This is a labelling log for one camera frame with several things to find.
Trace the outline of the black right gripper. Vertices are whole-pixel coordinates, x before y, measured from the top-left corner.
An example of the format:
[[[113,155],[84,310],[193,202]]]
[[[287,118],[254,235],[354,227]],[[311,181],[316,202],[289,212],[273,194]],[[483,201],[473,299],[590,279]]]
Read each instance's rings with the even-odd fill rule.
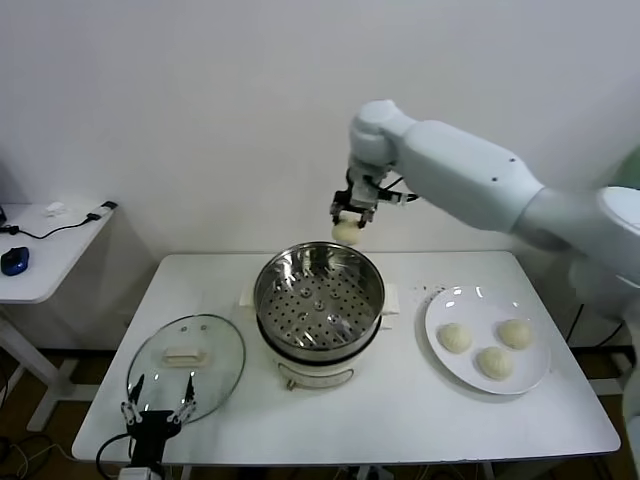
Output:
[[[346,172],[346,189],[334,193],[330,206],[330,215],[334,225],[341,221],[342,211],[361,213],[358,228],[364,229],[374,219],[376,208],[373,207],[373,190],[365,176],[358,170]]]

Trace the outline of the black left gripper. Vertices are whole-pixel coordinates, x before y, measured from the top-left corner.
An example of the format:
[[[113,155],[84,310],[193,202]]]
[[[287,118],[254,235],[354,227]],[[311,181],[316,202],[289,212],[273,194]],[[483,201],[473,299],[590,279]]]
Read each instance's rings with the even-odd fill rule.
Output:
[[[172,413],[169,410],[149,410],[141,414],[138,400],[145,375],[128,390],[127,399],[121,403],[121,412],[127,423],[127,433],[135,441],[130,467],[159,468],[166,442],[179,433],[179,424],[186,423],[196,408],[194,373],[188,377],[181,405]]]

